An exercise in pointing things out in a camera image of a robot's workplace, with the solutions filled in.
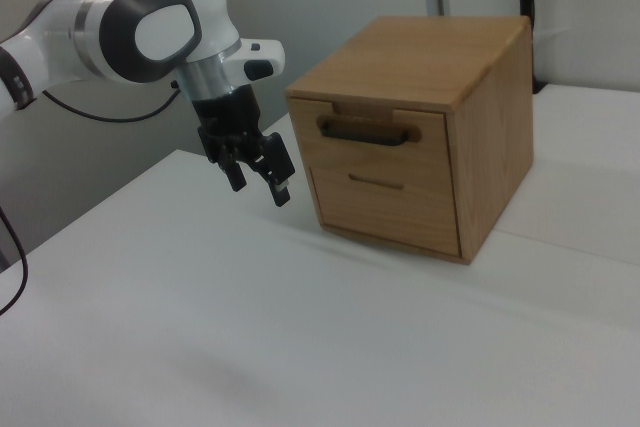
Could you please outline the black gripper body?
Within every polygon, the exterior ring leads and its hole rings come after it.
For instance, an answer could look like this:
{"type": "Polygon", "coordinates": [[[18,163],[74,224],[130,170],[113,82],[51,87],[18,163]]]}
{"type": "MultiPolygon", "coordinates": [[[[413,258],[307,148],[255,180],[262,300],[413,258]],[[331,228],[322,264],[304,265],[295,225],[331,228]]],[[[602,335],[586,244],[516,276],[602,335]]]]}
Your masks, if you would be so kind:
{"type": "Polygon", "coordinates": [[[198,134],[212,163],[227,152],[234,160],[252,163],[260,156],[260,110],[253,89],[245,85],[215,99],[193,101],[200,121],[198,134]]]}

